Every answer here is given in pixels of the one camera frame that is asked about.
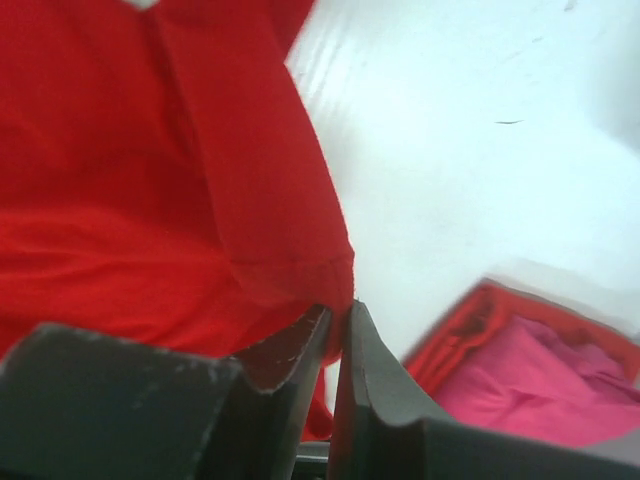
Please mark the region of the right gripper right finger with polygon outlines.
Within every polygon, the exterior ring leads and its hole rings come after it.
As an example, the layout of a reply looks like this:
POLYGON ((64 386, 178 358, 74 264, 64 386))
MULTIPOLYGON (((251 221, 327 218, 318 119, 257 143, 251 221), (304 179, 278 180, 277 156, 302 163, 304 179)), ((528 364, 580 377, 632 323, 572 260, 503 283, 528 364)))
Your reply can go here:
POLYGON ((355 302, 345 337, 330 479, 636 479, 639 463, 467 427, 446 414, 355 302))

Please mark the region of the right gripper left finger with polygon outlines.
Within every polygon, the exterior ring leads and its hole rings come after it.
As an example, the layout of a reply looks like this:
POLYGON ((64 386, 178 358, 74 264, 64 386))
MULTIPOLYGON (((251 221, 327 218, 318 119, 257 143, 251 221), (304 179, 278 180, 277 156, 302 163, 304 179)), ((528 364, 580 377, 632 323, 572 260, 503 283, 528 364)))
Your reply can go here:
POLYGON ((1 475, 287 479, 330 319, 222 358, 41 325, 1 363, 1 475))

